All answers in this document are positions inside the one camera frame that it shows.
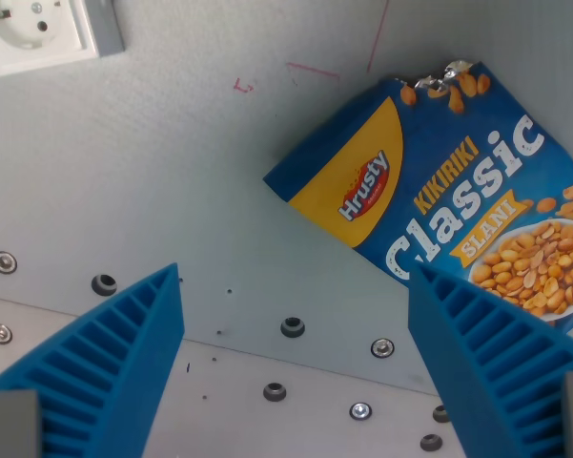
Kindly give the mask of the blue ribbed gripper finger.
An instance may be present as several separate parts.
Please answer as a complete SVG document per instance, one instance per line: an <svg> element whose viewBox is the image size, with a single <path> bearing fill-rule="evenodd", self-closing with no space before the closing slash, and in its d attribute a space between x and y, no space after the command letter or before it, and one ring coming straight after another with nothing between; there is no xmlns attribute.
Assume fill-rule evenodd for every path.
<svg viewBox="0 0 573 458"><path fill-rule="evenodd" d="M408 329L466 456L565 456L573 338L420 262L410 274Z"/></svg>
<svg viewBox="0 0 573 458"><path fill-rule="evenodd" d="M37 395L44 457L140 457L184 333L172 263L25 354L0 392Z"/></svg>

